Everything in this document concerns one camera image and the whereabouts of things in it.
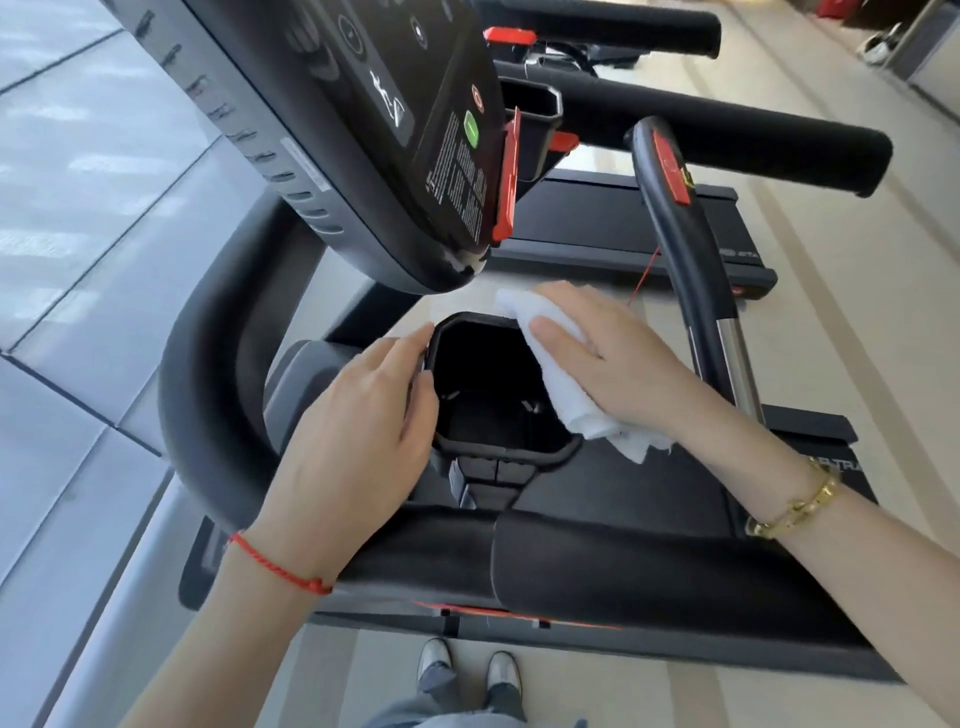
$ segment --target shoe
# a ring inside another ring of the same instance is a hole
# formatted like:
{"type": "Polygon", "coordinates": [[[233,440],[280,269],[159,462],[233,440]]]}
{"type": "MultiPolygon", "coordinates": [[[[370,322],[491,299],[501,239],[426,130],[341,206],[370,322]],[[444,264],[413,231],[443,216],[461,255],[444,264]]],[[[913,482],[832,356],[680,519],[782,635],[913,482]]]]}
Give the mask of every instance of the shoe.
{"type": "Polygon", "coordinates": [[[509,652],[497,652],[490,658],[490,666],[487,667],[487,692],[504,683],[514,686],[523,695],[520,668],[516,666],[514,656],[509,652]]]}
{"type": "Polygon", "coordinates": [[[429,640],[427,644],[423,646],[423,651],[420,653],[420,667],[417,668],[418,685],[420,684],[420,679],[423,677],[423,674],[437,663],[453,668],[453,660],[450,659],[450,650],[447,649],[446,643],[439,637],[429,640]]]}

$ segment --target white towel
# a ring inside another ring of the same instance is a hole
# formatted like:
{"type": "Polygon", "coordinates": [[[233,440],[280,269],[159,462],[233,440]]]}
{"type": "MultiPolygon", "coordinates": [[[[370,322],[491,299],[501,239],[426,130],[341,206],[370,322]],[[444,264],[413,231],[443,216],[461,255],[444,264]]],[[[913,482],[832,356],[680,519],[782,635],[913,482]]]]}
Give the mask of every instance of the white towel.
{"type": "Polygon", "coordinates": [[[642,463],[647,449],[652,445],[659,449],[669,449],[673,441],[645,427],[627,425],[614,419],[593,401],[567,374],[542,344],[530,333],[530,322],[538,316],[551,319],[562,326],[567,333],[578,341],[587,338],[569,316],[563,313],[550,300],[530,291],[516,291],[501,288],[496,292],[496,306],[505,316],[516,319],[523,331],[523,338],[540,363],[543,372],[543,384],[547,396],[560,421],[573,433],[579,433],[587,440],[606,437],[625,457],[635,463],[642,463]]]}

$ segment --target gray pants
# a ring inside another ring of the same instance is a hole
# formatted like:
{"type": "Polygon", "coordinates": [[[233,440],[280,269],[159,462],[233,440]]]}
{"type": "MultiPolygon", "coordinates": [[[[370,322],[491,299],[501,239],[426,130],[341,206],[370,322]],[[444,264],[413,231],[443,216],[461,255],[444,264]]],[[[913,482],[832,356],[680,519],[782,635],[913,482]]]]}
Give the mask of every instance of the gray pants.
{"type": "MultiPolygon", "coordinates": [[[[520,692],[513,685],[496,685],[487,694],[488,713],[499,713],[525,723],[520,692]]],[[[434,716],[463,713],[457,673],[446,665],[430,666],[417,683],[417,694],[400,700],[364,724],[364,728],[411,728],[434,716]]]]}

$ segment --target gold bracelet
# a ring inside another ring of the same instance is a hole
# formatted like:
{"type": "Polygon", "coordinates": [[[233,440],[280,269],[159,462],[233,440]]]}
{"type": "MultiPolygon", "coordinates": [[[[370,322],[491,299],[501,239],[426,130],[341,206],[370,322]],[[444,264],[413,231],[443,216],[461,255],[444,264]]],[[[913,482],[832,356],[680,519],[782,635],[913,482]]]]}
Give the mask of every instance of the gold bracelet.
{"type": "Polygon", "coordinates": [[[760,539],[776,539],[792,528],[805,523],[827,505],[840,490],[842,481],[840,471],[833,465],[825,465],[815,457],[809,458],[810,467],[817,473],[824,474],[823,485],[817,489],[810,500],[790,500],[786,513],[771,523],[761,523],[753,516],[747,519],[746,531],[748,536],[760,539]]]}

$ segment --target cloth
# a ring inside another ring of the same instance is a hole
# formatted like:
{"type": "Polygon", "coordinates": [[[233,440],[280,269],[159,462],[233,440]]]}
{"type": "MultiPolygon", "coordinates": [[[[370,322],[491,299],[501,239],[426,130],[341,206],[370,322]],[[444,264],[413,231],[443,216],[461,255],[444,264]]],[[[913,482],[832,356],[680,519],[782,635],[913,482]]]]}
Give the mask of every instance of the cloth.
{"type": "Polygon", "coordinates": [[[464,712],[457,673],[437,663],[420,678],[414,697],[394,703],[364,728],[523,728],[526,724],[520,694],[511,685],[494,686],[482,711],[464,712]]]}
{"type": "Polygon", "coordinates": [[[572,376],[567,374],[542,344],[530,333],[530,322],[538,316],[544,316],[559,324],[571,336],[580,342],[587,338],[569,316],[556,304],[531,291],[517,291],[501,288],[496,292],[497,308],[520,325],[523,338],[530,351],[540,363],[543,372],[543,385],[546,387],[550,403],[557,417],[573,433],[579,433],[586,440],[605,437],[625,457],[635,463],[642,463],[647,450],[653,446],[669,449],[673,441],[645,427],[627,425],[608,415],[593,401],[572,376]]]}

